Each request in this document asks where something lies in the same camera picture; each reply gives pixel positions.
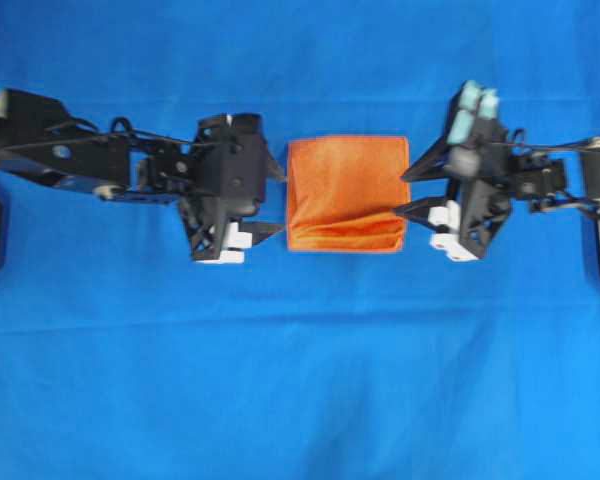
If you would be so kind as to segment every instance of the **wire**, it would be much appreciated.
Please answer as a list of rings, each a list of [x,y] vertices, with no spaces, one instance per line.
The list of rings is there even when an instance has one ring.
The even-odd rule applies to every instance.
[[[566,143],[564,145],[532,145],[532,144],[521,144],[515,142],[485,142],[488,145],[495,145],[498,147],[512,147],[521,148],[527,150],[537,150],[541,152],[579,152],[579,153],[590,153],[600,150],[600,147],[588,147],[583,146],[582,143]]]
[[[91,135],[89,137],[82,138],[63,138],[56,139],[46,142],[35,142],[35,143],[23,143],[20,145],[7,145],[4,147],[0,147],[0,153],[5,151],[13,151],[13,150],[26,150],[28,148],[39,148],[39,147],[53,147],[56,145],[76,145],[80,143],[89,143],[97,140],[108,140],[110,138],[118,138],[118,137],[129,137],[133,134],[151,136],[156,139],[161,139],[171,143],[179,143],[186,144],[192,147],[203,148],[203,147],[211,147],[216,145],[222,145],[222,142],[208,142],[208,143],[196,143],[196,142],[185,142],[183,140],[170,139],[169,137],[162,137],[160,135],[154,135],[149,132],[143,132],[141,130],[131,130],[129,132],[109,132],[109,133],[101,133],[97,135]]]
[[[58,123],[57,125],[51,125],[50,127],[45,128],[45,132],[53,131],[53,130],[62,130],[67,127],[75,127],[75,126],[83,126],[89,128],[94,133],[100,133],[98,127],[96,127],[89,120],[85,120],[84,118],[72,118],[71,120],[67,120],[66,122]]]

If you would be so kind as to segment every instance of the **blue tablecloth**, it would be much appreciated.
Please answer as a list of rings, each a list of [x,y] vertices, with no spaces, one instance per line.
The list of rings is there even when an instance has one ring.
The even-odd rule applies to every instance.
[[[600,134],[600,0],[0,0],[0,89],[177,137],[260,112],[283,164],[330,133],[406,134],[415,158],[470,78],[530,142]],[[412,225],[398,255],[278,236],[216,268],[189,262],[174,207],[0,185],[0,479],[600,478],[576,212],[518,204],[468,265]],[[260,218],[284,198],[271,183]]]

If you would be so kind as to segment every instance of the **light blue component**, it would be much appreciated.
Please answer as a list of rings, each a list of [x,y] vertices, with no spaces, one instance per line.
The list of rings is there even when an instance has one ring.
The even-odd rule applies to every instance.
[[[482,94],[482,87],[473,80],[464,84],[462,94],[460,95],[460,108],[465,110],[475,110],[478,107],[478,99]]]
[[[447,137],[449,145],[458,145],[464,143],[469,138],[471,128],[473,127],[474,116],[466,110],[460,110],[453,121],[451,132]]]
[[[498,98],[498,92],[495,89],[489,89],[484,91],[482,102],[480,102],[480,111],[478,116],[486,120],[492,120],[498,116],[498,105],[500,99]]]

